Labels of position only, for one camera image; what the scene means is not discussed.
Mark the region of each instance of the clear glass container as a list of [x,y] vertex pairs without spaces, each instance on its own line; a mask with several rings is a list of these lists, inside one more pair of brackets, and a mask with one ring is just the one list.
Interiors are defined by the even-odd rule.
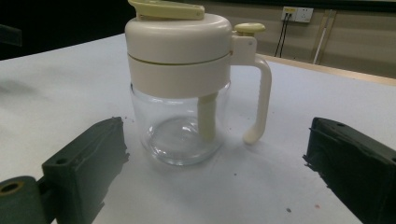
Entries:
[[165,99],[131,85],[141,143],[169,164],[194,164],[209,158],[224,142],[229,88],[230,83],[203,97]]

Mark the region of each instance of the wire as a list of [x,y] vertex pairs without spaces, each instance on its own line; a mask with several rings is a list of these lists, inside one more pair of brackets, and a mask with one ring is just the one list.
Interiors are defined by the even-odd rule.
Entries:
[[321,48],[321,45],[322,45],[322,43],[323,43],[323,38],[324,38],[324,36],[326,35],[327,26],[328,26],[328,24],[329,24],[329,20],[330,20],[331,17],[332,17],[332,9],[330,9],[330,11],[329,11],[329,16],[327,17],[326,23],[324,24],[322,36],[320,37],[319,44],[318,44],[318,48],[317,48],[317,53],[315,54],[314,61],[312,62],[312,63],[314,63],[314,64],[317,63],[317,59],[318,59],[318,55],[319,55],[319,52],[320,52],[320,48]]
[[283,24],[282,24],[282,31],[280,32],[280,37],[279,40],[277,41],[277,47],[276,47],[276,51],[275,51],[275,56],[277,54],[277,49],[279,49],[279,45],[280,45],[280,40],[282,39],[282,35],[283,35],[283,29],[285,28],[285,24],[286,24],[286,18],[289,16],[289,13],[285,14],[285,19],[283,19]]
[[290,17],[291,17],[291,14],[289,14],[288,19],[286,20],[285,32],[283,33],[282,47],[280,47],[280,53],[279,53],[280,58],[282,58],[283,45],[285,44],[286,30],[288,29],[288,23],[289,23]]

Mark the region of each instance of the white table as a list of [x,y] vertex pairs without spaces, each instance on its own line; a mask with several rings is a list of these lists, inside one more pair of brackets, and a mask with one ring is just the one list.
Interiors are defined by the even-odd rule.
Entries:
[[396,148],[396,87],[269,64],[260,142],[241,140],[254,120],[259,74],[235,67],[226,144],[208,161],[176,167],[138,142],[123,35],[2,61],[0,180],[38,179],[56,151],[95,122],[121,116],[131,159],[94,223],[360,223],[304,166],[308,128],[313,117],[335,119]]

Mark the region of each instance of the power socket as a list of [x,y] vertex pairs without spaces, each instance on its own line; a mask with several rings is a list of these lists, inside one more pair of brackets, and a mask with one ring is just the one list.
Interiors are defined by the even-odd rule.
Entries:
[[297,8],[295,21],[298,21],[298,22],[310,22],[313,12],[314,12],[313,8],[310,8],[310,7],[299,7],[299,8]]
[[282,16],[280,17],[280,19],[282,21],[284,21],[285,18],[286,18],[286,20],[288,19],[286,17],[286,13],[291,14],[291,16],[289,18],[289,21],[295,21],[296,20],[296,14],[297,14],[297,7],[283,7]]
[[289,13],[291,15],[289,21],[310,22],[313,12],[314,9],[310,7],[283,7],[280,19],[284,21],[286,13]]

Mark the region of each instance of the cream handle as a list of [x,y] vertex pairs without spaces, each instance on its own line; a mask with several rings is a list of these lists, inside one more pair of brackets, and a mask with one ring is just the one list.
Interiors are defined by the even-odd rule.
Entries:
[[253,65],[260,69],[262,72],[262,78],[259,91],[256,122],[244,134],[244,142],[247,144],[254,144],[255,142],[259,141],[259,139],[264,134],[272,83],[271,69],[261,55],[256,54]]
[[[255,23],[244,24],[246,26],[256,26]],[[252,35],[245,34],[245,30],[241,32],[240,29],[235,29],[236,35],[233,35],[233,49],[231,64],[255,66],[260,69],[262,73],[259,103],[257,108],[256,122],[244,134],[244,141],[246,144],[256,143],[264,134],[265,124],[267,121],[268,105],[270,101],[272,75],[270,67],[264,58],[256,54],[257,40]]]

